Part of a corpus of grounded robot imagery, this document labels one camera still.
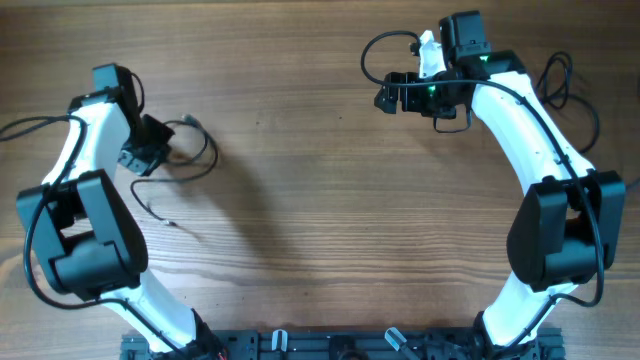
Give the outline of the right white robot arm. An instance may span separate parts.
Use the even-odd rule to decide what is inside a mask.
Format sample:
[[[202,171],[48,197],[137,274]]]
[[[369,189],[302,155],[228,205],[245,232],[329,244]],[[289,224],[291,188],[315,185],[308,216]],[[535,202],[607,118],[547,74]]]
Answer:
[[[560,301],[575,301],[578,286],[595,286],[587,307],[601,301],[625,184],[613,171],[596,170],[566,140],[518,56],[491,48],[478,12],[458,12],[443,18],[437,32],[412,34],[410,51],[418,70],[381,78],[375,106],[433,121],[451,120],[463,107],[467,121],[491,131],[522,188],[507,236],[511,272],[478,324],[487,357],[517,356]]]

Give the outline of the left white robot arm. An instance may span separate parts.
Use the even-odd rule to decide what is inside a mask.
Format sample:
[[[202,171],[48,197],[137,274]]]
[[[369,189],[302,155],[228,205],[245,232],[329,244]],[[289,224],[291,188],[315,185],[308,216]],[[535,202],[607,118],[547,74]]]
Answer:
[[[60,310],[110,309],[145,340],[147,359],[222,359],[221,340],[150,270],[144,235],[114,185],[118,167],[151,181],[169,160],[175,124],[145,113],[142,82],[128,68],[92,73],[94,91],[65,114],[24,121],[30,131],[69,125],[52,170],[16,200],[29,287]]]

